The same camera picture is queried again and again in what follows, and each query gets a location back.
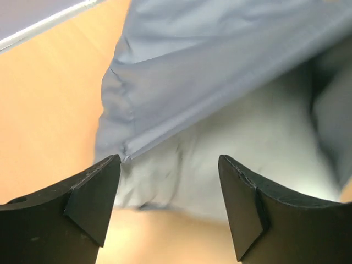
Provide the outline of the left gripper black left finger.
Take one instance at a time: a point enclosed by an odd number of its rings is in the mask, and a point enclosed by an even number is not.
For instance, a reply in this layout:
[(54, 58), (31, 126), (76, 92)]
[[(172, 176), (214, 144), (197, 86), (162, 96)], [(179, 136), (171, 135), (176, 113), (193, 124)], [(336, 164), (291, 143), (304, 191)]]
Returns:
[(110, 155), (90, 168), (1, 205), (1, 263), (95, 263), (120, 175)]

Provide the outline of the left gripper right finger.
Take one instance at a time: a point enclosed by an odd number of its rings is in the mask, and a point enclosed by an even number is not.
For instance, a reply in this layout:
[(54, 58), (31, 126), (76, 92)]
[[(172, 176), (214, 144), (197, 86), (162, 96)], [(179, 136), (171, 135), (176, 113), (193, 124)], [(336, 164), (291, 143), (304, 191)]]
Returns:
[(351, 204), (311, 197), (221, 155), (219, 178), (237, 260), (351, 263)]

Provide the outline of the grey pillowcase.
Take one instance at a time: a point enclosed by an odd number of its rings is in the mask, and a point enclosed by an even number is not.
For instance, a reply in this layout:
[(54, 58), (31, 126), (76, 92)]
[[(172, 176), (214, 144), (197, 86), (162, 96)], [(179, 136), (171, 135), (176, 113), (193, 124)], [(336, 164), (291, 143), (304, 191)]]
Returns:
[(95, 160), (134, 158), (351, 34), (351, 1), (131, 1)]

